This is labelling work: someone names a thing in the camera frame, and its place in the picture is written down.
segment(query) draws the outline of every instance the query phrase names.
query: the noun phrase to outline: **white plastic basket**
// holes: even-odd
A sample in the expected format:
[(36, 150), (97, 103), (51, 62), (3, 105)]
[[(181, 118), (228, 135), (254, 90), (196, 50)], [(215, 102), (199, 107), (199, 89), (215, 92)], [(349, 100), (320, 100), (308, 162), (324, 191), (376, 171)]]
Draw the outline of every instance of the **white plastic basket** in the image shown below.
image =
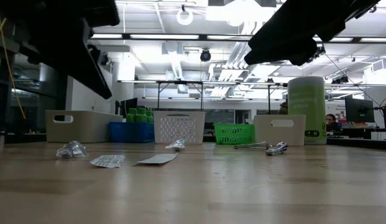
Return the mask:
[(154, 111), (155, 143), (172, 143), (184, 139), (202, 144), (205, 112)]

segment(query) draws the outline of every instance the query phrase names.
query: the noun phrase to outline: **handle hole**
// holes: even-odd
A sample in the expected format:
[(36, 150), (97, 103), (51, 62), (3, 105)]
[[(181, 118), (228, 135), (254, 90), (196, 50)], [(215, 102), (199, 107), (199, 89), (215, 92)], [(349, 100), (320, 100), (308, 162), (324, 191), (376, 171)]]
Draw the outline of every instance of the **handle hole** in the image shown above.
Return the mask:
[(54, 123), (72, 123), (74, 117), (72, 115), (55, 115), (53, 117)]
[(291, 128), (293, 127), (293, 120), (288, 119), (275, 119), (271, 122), (272, 126), (275, 128)]

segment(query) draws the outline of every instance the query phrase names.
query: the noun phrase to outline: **fluorescent light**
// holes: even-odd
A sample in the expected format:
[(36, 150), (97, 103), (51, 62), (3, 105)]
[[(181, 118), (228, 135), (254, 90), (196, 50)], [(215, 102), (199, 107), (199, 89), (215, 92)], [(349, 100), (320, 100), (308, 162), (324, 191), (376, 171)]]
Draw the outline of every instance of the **fluorescent light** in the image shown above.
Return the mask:
[(120, 80), (121, 83), (156, 83), (156, 81), (145, 80)]
[(172, 97), (173, 100), (197, 100), (193, 97)]
[(361, 38), (360, 42), (386, 42), (386, 38)]
[(131, 34), (132, 39), (186, 39), (198, 40), (199, 35)]
[(91, 39), (122, 39), (122, 34), (93, 34)]
[(207, 21), (225, 21), (241, 23), (240, 21), (267, 22), (276, 8), (262, 7), (255, 1), (235, 0), (225, 6), (209, 6), (206, 8)]
[[(323, 42), (319, 37), (313, 37), (313, 40), (315, 40), (316, 42)], [(353, 38), (348, 38), (348, 37), (335, 37), (329, 42), (350, 42), (352, 40)]]
[(330, 42), (350, 42), (352, 41), (353, 38), (348, 38), (348, 37), (335, 37)]
[(240, 83), (241, 85), (275, 85), (274, 83)]
[(226, 100), (248, 100), (247, 98), (226, 98)]
[(208, 35), (208, 40), (250, 40), (251, 35)]
[(203, 82), (204, 84), (235, 85), (235, 82)]
[[(142, 97), (142, 99), (150, 99), (150, 100), (157, 100), (158, 97)], [(169, 100), (168, 97), (160, 97), (160, 100)]]

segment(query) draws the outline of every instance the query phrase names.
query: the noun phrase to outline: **blue plastic bin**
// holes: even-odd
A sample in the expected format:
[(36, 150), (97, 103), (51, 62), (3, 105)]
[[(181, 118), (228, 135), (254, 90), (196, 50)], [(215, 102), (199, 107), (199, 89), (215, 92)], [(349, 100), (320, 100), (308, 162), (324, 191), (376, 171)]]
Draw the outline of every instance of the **blue plastic bin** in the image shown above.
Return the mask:
[(112, 142), (145, 143), (154, 141), (154, 124), (110, 122)]

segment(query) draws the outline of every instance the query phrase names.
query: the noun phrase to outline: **person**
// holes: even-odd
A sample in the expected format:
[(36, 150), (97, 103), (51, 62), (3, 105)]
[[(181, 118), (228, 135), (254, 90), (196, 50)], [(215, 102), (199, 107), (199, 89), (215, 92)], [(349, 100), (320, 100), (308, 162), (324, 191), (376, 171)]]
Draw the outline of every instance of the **person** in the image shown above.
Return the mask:
[(285, 100), (285, 102), (280, 104), (278, 114), (288, 114), (288, 98)]
[(336, 117), (333, 114), (327, 114), (325, 116), (325, 120), (327, 122), (327, 131), (340, 131), (341, 128), (336, 122)]

